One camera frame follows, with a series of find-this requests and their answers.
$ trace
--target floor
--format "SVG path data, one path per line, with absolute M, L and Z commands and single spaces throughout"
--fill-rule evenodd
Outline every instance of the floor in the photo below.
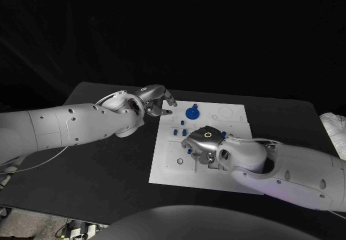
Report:
M 0 221 L 0 237 L 56 240 L 55 233 L 68 219 L 59 216 L 13 209 L 8 217 Z

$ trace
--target black backdrop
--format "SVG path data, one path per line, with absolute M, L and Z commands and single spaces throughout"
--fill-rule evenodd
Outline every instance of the black backdrop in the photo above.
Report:
M 343 1 L 0 7 L 0 102 L 14 109 L 62 105 L 85 81 L 305 100 L 346 114 Z

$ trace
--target blue knob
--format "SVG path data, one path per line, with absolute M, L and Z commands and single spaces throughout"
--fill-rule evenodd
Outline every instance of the blue knob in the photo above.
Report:
M 194 103 L 193 106 L 186 110 L 186 117 L 189 119 L 196 119 L 200 116 L 200 112 L 197 110 L 197 104 Z

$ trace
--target circular marking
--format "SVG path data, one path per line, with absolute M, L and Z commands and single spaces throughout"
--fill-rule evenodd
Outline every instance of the circular marking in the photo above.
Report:
M 233 115 L 232 109 L 229 107 L 226 107 L 226 106 L 219 108 L 217 113 L 225 118 L 229 118 Z

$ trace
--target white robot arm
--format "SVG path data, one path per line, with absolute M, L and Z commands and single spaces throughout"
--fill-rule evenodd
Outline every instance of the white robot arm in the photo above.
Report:
M 223 137 L 206 126 L 181 141 L 181 147 L 196 150 L 192 158 L 200 164 L 217 161 L 248 188 L 301 207 L 346 212 L 344 161 L 304 147 L 258 143 L 264 140 Z M 274 161 L 269 172 L 264 172 L 265 161 Z
M 166 87 L 148 85 L 134 94 L 112 93 L 96 104 L 0 113 L 0 165 L 46 149 L 131 135 L 144 124 L 144 112 L 154 117 L 171 114 L 161 109 L 163 100 L 177 106 Z

